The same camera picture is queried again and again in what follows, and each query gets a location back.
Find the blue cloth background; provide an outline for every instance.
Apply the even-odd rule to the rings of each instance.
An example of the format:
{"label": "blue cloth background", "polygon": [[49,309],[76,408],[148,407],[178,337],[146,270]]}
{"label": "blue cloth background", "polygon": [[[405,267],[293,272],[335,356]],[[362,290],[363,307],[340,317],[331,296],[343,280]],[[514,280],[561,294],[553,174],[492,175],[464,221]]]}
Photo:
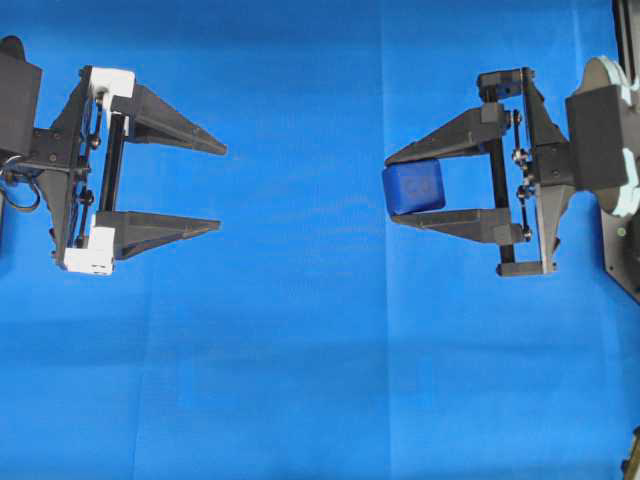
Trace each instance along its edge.
{"label": "blue cloth background", "polygon": [[[230,146],[127,146],[120,209],[223,230],[110,278],[53,266],[46,209],[8,212],[0,478],[619,478],[640,310],[600,267],[593,199],[557,274],[505,280],[495,248],[389,223],[380,181],[478,103],[479,72],[536,69],[566,131],[584,63],[616,57],[608,1],[5,0],[0,19],[44,69],[39,126],[94,64]],[[449,208],[490,205],[488,161],[442,165]]]}

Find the screw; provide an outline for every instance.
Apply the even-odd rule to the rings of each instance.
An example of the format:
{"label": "screw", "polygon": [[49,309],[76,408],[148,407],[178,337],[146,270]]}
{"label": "screw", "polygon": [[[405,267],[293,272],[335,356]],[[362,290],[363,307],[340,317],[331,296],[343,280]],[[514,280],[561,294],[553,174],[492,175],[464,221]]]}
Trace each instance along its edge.
{"label": "screw", "polygon": [[97,135],[91,135],[89,137],[89,144],[93,150],[96,150],[100,146],[101,140]]}

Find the cable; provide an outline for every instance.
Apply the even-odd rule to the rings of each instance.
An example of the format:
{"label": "cable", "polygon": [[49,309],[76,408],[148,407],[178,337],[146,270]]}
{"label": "cable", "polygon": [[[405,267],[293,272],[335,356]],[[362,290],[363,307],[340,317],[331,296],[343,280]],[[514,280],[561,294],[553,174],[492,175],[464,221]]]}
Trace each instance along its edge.
{"label": "cable", "polygon": [[9,195],[7,194],[7,191],[0,187],[0,195],[2,197],[4,197],[4,199],[7,201],[7,203],[12,207],[15,208],[18,212],[22,212],[22,213],[31,213],[33,212],[36,208],[38,208],[38,205],[40,205],[40,192],[38,191],[38,189],[36,188],[36,186],[33,184],[33,179],[29,176],[26,176],[27,178],[27,183],[29,184],[29,188],[31,188],[31,191],[36,195],[36,199],[35,201],[31,204],[31,205],[18,205],[17,203],[14,203],[10,198]]}
{"label": "cable", "polygon": [[22,155],[14,155],[13,157],[9,157],[7,158],[3,165],[2,168],[0,168],[0,175],[2,175],[4,173],[4,169],[7,168],[11,163],[15,162],[16,160],[22,158]]}

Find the metal rod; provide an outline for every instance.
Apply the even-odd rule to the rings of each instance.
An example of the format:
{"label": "metal rod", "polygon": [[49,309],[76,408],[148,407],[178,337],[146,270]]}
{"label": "metal rod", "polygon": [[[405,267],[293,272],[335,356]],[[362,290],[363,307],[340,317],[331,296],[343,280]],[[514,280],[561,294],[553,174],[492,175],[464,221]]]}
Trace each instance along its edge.
{"label": "metal rod", "polygon": [[4,224],[4,195],[0,195],[0,253],[3,253],[2,250],[2,231],[3,231],[3,224]]}
{"label": "metal rod", "polygon": [[96,127],[92,134],[89,135],[89,146],[92,150],[97,150],[100,146],[100,127],[102,126],[102,95],[96,98]]}
{"label": "metal rod", "polygon": [[618,63],[633,81],[637,74],[637,15],[640,4],[637,0],[613,0]]}
{"label": "metal rod", "polygon": [[87,231],[87,215],[89,207],[93,204],[93,192],[86,186],[82,187],[80,192],[80,203],[82,204],[82,219],[80,220],[80,230],[78,230],[78,238],[76,238],[76,247],[84,248]]}
{"label": "metal rod", "polygon": [[515,149],[520,150],[520,112],[518,110],[513,111],[513,133],[515,137]]}
{"label": "metal rod", "polygon": [[[498,100],[495,88],[487,90],[484,101],[486,103]],[[498,138],[488,143],[489,156],[491,158],[491,179],[493,181],[493,199],[496,208],[509,208],[509,191],[507,186],[507,174],[504,167],[504,153],[502,150],[502,139]],[[503,245],[500,247],[501,263],[514,263],[516,252],[513,245]]]}
{"label": "metal rod", "polygon": [[124,121],[125,117],[123,115],[117,113],[111,115],[109,143],[107,144],[107,156],[104,163],[104,173],[102,174],[102,190],[98,207],[100,211],[110,212],[116,208],[122,150],[124,148]]}

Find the blue cube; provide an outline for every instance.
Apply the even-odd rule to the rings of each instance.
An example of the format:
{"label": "blue cube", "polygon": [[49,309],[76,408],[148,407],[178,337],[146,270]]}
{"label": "blue cube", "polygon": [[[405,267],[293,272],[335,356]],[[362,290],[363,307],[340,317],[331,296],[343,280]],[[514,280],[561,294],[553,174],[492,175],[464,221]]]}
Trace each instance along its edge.
{"label": "blue cube", "polygon": [[438,160],[397,163],[382,171],[389,215],[444,208],[444,186]]}

